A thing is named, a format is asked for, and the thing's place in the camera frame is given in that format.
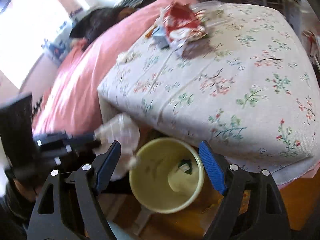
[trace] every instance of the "pink bedsheet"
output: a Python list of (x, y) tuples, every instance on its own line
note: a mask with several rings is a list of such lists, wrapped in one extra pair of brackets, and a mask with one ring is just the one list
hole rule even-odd
[(102, 124), (97, 87), (116, 63), (150, 28), (161, 8), (172, 2), (196, 0), (157, 0), (113, 26), (85, 52), (79, 42), (61, 64), (44, 109), (34, 120), (34, 134), (65, 130), (72, 134), (93, 131)]

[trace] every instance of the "blue plastic object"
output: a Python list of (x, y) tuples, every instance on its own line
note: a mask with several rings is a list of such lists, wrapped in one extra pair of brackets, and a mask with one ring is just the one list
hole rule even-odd
[(211, 149), (204, 141), (199, 144), (199, 156), (214, 189), (224, 195), (227, 190), (224, 173), (213, 157)]

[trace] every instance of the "orange floor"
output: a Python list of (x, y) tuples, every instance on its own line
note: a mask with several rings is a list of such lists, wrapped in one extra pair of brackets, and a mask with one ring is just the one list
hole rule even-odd
[[(297, 179), (280, 192), (291, 228), (300, 230), (320, 197), (320, 172), (312, 179)], [(143, 240), (201, 240), (217, 211), (219, 198), (219, 193), (206, 178), (195, 202), (174, 214), (152, 215), (140, 237)], [(129, 229), (139, 212), (139, 202), (133, 196), (128, 196), (114, 222)]]

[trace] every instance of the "floral tablecloth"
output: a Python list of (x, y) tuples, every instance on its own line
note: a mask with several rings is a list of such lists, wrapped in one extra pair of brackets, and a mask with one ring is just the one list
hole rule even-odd
[(276, 183), (319, 162), (320, 93), (311, 63), (276, 10), (226, 4), (212, 51), (194, 59), (142, 36), (98, 91), (116, 108), (197, 146), (207, 140), (242, 169), (269, 169)]

